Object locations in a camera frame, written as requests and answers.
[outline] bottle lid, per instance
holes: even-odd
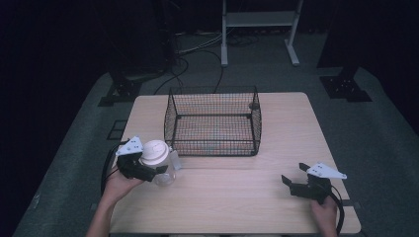
[[[158,165],[169,155],[169,146],[161,140],[151,140],[144,144],[141,161],[145,165]]]

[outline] wire basket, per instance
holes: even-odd
[[[183,156],[254,156],[262,115],[256,87],[171,88],[164,139]]]

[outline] table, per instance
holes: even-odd
[[[222,1],[222,40],[221,66],[228,65],[227,28],[229,27],[277,27],[291,26],[290,36],[285,39],[287,51],[293,66],[299,66],[299,60],[293,49],[293,39],[301,14],[303,0],[298,0],[295,11],[282,12],[227,12],[226,0]]]
[[[164,140],[168,96],[135,100],[123,140]],[[321,161],[336,168],[303,93],[259,93],[262,139],[253,157],[181,157],[183,169],[169,187],[144,183],[116,206],[112,233],[148,234],[305,234],[318,232],[308,200],[290,195],[281,175],[306,184],[298,168]],[[332,180],[349,199],[341,180]],[[358,233],[361,224],[345,206],[341,233]]]

